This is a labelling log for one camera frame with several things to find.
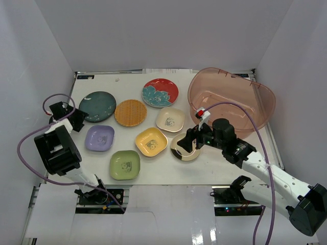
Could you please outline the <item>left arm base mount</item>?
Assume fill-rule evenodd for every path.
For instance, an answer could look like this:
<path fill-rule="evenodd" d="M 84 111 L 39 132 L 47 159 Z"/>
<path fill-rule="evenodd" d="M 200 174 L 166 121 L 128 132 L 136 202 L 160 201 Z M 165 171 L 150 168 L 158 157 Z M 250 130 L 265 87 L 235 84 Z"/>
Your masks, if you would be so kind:
<path fill-rule="evenodd" d="M 112 207 L 121 210 L 119 205 L 123 205 L 124 189 L 121 188 L 110 188 L 107 189 L 107 192 L 91 190 L 85 193 L 82 193 L 81 190 L 75 190 L 75 193 L 79 195 L 77 204 L 81 208 L 109 211 Z"/>

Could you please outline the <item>dark teal round plate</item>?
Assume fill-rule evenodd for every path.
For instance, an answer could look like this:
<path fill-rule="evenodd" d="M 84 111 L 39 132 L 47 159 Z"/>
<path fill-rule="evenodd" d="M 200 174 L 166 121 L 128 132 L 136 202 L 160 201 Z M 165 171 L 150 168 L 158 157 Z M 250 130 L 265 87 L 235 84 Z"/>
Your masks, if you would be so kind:
<path fill-rule="evenodd" d="M 79 110 L 88 114 L 85 120 L 99 123 L 111 117 L 116 109 L 115 97 L 105 91 L 96 91 L 85 96 L 79 104 Z"/>

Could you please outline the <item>cream round plate black mark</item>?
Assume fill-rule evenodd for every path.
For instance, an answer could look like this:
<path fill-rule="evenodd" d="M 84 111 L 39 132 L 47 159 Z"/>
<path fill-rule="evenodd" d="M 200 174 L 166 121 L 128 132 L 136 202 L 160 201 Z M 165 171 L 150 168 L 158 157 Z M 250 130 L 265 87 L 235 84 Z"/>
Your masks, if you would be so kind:
<path fill-rule="evenodd" d="M 177 136 L 175 136 L 171 141 L 170 149 L 171 149 L 172 154 L 177 159 L 179 159 L 181 161 L 192 161 L 200 155 L 201 151 L 196 149 L 196 141 L 195 140 L 192 142 L 193 150 L 190 153 L 187 152 L 181 146 L 179 146 L 177 143 L 180 140 L 182 140 L 185 136 L 186 136 L 186 133 L 181 133 L 181 134 L 178 134 Z"/>

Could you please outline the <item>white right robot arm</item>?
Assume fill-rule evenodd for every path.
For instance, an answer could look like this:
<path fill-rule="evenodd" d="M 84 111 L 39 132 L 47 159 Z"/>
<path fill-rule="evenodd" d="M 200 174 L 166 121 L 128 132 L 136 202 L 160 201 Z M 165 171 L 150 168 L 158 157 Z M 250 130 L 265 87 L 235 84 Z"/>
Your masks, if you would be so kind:
<path fill-rule="evenodd" d="M 237 178 L 230 191 L 234 202 L 251 200 L 275 209 L 306 236 L 313 236 L 326 221 L 326 188 L 320 184 L 312 186 L 268 164 L 255 147 L 236 136 L 228 120 L 221 118 L 212 127 L 201 123 L 188 129 L 177 144 L 189 153 L 204 145 L 217 148 L 227 162 L 264 182 L 248 185 L 248 177 Z"/>

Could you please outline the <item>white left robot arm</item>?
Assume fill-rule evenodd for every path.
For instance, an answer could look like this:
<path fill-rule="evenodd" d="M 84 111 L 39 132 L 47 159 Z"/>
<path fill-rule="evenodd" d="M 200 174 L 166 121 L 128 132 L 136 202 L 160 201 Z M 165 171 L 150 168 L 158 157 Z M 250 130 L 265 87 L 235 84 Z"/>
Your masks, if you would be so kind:
<path fill-rule="evenodd" d="M 83 122 L 88 114 L 65 102 L 50 105 L 50 111 L 50 129 L 34 138 L 46 170 L 50 175 L 79 183 L 76 194 L 98 204 L 104 203 L 108 198 L 108 191 L 102 180 L 81 166 L 82 157 L 71 138 L 72 131 L 80 132 L 84 127 Z"/>

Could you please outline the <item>orange woven round plate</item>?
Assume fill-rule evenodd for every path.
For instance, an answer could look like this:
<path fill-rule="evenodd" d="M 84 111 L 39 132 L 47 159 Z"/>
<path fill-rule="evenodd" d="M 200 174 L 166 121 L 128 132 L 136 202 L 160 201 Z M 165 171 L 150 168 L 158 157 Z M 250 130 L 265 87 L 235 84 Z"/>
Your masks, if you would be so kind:
<path fill-rule="evenodd" d="M 147 117 L 147 107 L 139 100 L 125 100 L 114 112 L 115 120 L 124 127 L 140 125 Z"/>

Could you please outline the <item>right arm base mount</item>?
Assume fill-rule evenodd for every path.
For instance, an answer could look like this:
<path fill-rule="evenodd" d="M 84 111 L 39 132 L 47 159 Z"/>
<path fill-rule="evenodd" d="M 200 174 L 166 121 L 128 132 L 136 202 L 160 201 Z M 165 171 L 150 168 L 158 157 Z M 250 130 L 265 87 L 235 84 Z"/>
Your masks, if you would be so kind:
<path fill-rule="evenodd" d="M 246 176 L 239 176 L 228 187 L 214 187 L 210 196 L 214 198 L 214 204 L 236 204 L 237 210 L 246 209 L 250 204 L 257 204 L 244 198 L 241 190 L 251 179 Z"/>

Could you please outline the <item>red plate with blue flower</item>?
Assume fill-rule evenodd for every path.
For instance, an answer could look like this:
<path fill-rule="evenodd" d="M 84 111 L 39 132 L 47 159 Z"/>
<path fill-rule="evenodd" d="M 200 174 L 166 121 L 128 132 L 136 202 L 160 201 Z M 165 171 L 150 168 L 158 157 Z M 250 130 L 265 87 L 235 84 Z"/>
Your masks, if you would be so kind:
<path fill-rule="evenodd" d="M 142 89 L 142 98 L 146 104 L 155 108 L 173 105 L 179 96 L 177 85 L 164 78 L 153 79 Z"/>

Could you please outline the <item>purple square panda plate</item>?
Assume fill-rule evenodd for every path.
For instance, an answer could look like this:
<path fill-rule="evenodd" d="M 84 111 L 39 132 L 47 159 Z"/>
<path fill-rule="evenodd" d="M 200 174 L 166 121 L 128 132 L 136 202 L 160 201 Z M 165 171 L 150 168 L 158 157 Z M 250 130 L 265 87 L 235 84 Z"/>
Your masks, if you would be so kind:
<path fill-rule="evenodd" d="M 95 125 L 87 131 L 85 138 L 85 147 L 90 151 L 105 152 L 112 147 L 113 139 L 113 127 Z"/>

